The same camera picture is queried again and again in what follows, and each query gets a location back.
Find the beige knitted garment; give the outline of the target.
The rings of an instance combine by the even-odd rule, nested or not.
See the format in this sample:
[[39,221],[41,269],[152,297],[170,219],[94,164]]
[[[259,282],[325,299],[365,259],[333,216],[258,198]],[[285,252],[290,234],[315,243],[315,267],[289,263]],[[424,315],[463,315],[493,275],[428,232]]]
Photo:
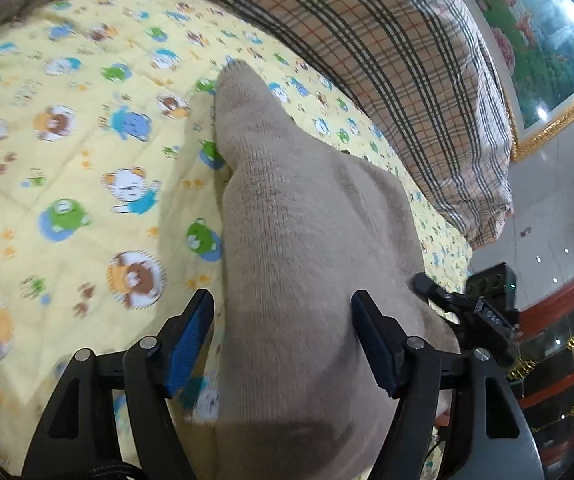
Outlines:
[[351,321],[365,289],[406,333],[456,338],[409,280],[424,270],[408,196],[389,171],[300,129],[245,62],[217,78],[224,337],[213,427],[185,436],[201,479],[353,479],[395,405]]

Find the red wooden glass cabinet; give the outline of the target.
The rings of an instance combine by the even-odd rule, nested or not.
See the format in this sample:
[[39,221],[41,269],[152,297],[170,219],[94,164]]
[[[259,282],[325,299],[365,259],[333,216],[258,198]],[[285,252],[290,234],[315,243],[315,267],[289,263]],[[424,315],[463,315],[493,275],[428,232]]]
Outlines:
[[523,336],[507,377],[547,479],[574,462],[574,278],[520,314]]

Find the yellow cartoon bear quilt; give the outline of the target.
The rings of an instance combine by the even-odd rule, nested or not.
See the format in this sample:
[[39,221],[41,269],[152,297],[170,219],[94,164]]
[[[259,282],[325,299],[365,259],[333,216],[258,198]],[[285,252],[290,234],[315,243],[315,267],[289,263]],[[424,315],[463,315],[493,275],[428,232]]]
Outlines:
[[311,136],[390,171],[424,267],[469,244],[372,121],[275,38],[206,0],[63,0],[0,26],[0,466],[17,474],[72,353],[123,350],[223,293],[220,69],[240,58]]

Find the beige plaid pillow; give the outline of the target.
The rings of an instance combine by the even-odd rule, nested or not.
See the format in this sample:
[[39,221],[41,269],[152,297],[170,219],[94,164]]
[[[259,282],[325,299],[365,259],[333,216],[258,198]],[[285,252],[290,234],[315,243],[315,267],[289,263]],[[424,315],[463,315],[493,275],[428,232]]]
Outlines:
[[351,98],[474,248],[511,215],[504,90],[462,0],[213,0]]

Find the gold framed landscape painting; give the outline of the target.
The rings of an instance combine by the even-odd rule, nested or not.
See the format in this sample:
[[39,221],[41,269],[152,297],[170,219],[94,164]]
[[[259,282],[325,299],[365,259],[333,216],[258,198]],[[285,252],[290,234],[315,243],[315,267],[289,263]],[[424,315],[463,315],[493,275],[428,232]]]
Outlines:
[[574,2],[471,0],[468,6],[490,30],[508,70],[518,162],[574,122]]

